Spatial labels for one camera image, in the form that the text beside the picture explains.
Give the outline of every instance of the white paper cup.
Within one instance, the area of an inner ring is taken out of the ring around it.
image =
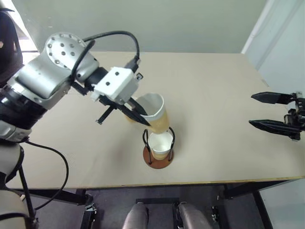
[[[164,99],[160,94],[147,93],[136,101],[144,108],[147,115],[141,115],[151,125],[148,128],[160,134],[165,132],[170,126],[167,112],[164,105]]]
[[[152,150],[152,156],[156,160],[163,160],[171,150],[173,136],[165,131],[161,134],[151,133],[148,138],[148,145]]]

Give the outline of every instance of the cable connector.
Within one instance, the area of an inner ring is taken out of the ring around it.
[[[133,71],[133,73],[135,73],[138,68],[139,68],[139,64],[140,64],[141,60],[138,56],[134,56],[133,59],[131,59],[124,68],[128,68],[131,69]]]

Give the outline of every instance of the table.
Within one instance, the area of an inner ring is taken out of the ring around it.
[[[129,52],[93,52],[100,65],[124,66]],[[163,95],[176,133],[175,157],[166,168],[148,167],[142,157],[144,126],[106,110],[71,90],[34,126],[32,142],[61,151],[69,162],[67,188],[125,187],[270,181],[305,175],[305,141],[258,130],[254,119],[282,120],[283,105],[250,96],[271,89],[243,54],[142,53],[144,75],[135,97]],[[58,188],[64,164],[53,152],[22,144],[30,188]],[[19,178],[9,184],[21,188]]]

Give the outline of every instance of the round wooden coaster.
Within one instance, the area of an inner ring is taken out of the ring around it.
[[[143,149],[143,158],[144,158],[144,161],[146,162],[146,164],[151,168],[156,168],[156,169],[165,168],[173,161],[174,151],[172,152],[172,159],[170,161],[168,161],[168,157],[170,156],[170,154],[168,154],[167,157],[163,160],[156,160],[152,154],[151,154],[151,156],[152,156],[152,163],[149,164],[148,163],[149,162],[149,152],[148,152],[147,147],[145,146]]]

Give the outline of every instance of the black cable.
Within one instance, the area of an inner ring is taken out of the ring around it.
[[[64,155],[61,154],[61,152],[57,151],[56,149],[53,149],[51,147],[47,147],[47,146],[42,146],[42,145],[39,145],[39,144],[36,144],[36,143],[33,143],[33,142],[30,142],[30,141],[26,141],[25,143],[29,144],[29,145],[32,145],[32,146],[36,146],[36,147],[39,147],[39,148],[43,148],[43,149],[48,149],[48,150],[51,150],[53,152],[55,152],[56,154],[58,154],[59,156],[61,156],[61,158],[63,159],[65,165],[66,165],[66,178],[65,178],[65,181],[63,182],[61,188],[54,194],[54,196],[52,196],[48,201],[46,201],[45,203],[41,204],[40,206],[36,207],[35,210],[39,210],[40,208],[46,206],[47,204],[49,204],[52,200],[54,200],[57,195],[63,190],[63,188],[65,187],[67,181],[68,181],[68,177],[69,177],[69,166],[68,166],[68,162],[67,162],[67,159],[65,158]]]
[[[89,52],[89,50],[93,47],[94,44],[95,44],[95,40],[90,41],[89,44],[84,48],[80,56],[77,58],[77,61],[75,62],[71,71],[72,81],[74,81],[74,79],[76,78],[76,70],[78,66],[80,65],[85,55]]]
[[[31,219],[35,219],[35,213],[34,213],[32,201],[31,201],[31,196],[30,196],[30,192],[29,192],[29,189],[28,189],[27,182],[25,181],[25,176],[24,176],[22,166],[20,166],[20,168],[19,168],[19,175],[20,175],[20,180],[21,180],[22,186],[23,186],[23,192],[24,192],[24,195],[25,195],[25,200],[27,201],[29,217]]]
[[[111,36],[111,35],[117,35],[117,34],[126,35],[126,36],[129,36],[133,39],[133,41],[135,43],[135,46],[136,46],[136,49],[137,49],[136,57],[140,58],[140,46],[139,46],[138,40],[136,39],[136,37],[131,32],[128,32],[128,31],[117,30],[117,31],[103,32],[103,33],[100,33],[100,34],[93,35],[91,37],[87,37],[87,38],[83,39],[83,41],[88,42],[88,41],[91,41],[93,39],[97,39],[97,38],[101,38],[101,37],[107,37],[107,36]]]

